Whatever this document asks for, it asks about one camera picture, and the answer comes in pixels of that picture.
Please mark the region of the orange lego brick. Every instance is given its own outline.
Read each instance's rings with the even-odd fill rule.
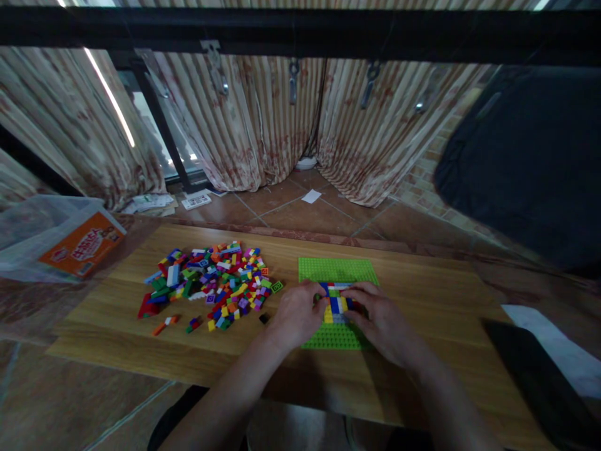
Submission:
[[[161,323],[159,324],[159,326],[152,332],[152,335],[157,336],[159,335],[163,329],[165,329],[167,326],[165,323]]]

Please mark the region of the black cloth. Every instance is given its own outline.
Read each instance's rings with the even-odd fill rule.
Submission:
[[[207,387],[192,385],[183,396],[163,414],[158,421],[150,441],[148,451],[157,451],[165,439],[171,434],[186,414],[196,405],[198,401],[208,392]],[[423,431],[397,428],[390,437],[387,451],[399,449],[407,451],[434,451],[434,445],[430,434]],[[247,451],[248,443],[246,436],[240,444],[240,451]]]

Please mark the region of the green baseplate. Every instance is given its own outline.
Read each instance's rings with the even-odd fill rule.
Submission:
[[[299,258],[299,282],[304,279],[340,283],[367,280],[379,285],[369,260]],[[323,323],[301,348],[362,350],[373,349],[373,346],[355,324]]]

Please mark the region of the table surface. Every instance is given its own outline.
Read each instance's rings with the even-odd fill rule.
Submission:
[[[127,257],[57,327],[48,353],[72,360],[211,386],[264,328],[259,313],[227,331],[191,334],[188,321],[210,308],[182,299],[158,316],[137,320],[143,280],[173,248],[185,252],[242,240],[261,248],[272,279],[298,285],[298,258],[371,260],[383,289],[442,360],[454,369],[504,446],[554,449],[544,437],[481,326],[480,318],[507,321],[470,263],[395,252],[241,234],[183,225],[163,225]],[[283,290],[264,306],[275,314]],[[180,323],[158,337],[152,331],[167,316]],[[427,428],[419,395],[405,372],[375,351],[295,350],[276,371],[264,397],[413,428]]]

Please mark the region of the curtain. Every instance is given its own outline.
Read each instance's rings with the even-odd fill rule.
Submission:
[[[55,194],[0,148],[0,212],[36,194]]]
[[[80,192],[119,209],[165,182],[108,53],[91,54],[133,147],[83,49],[0,48],[0,122]]]
[[[342,9],[528,9],[532,0],[195,1],[127,0],[131,6]],[[301,60],[298,100],[289,105],[287,58],[221,56],[230,91],[212,85],[205,54],[155,53],[207,176],[223,190],[257,190],[286,178],[303,154],[315,155],[323,176],[349,200],[380,204],[444,127],[458,100],[487,65],[448,65],[425,113],[415,105],[437,65],[386,63],[367,109],[360,108],[367,62]]]

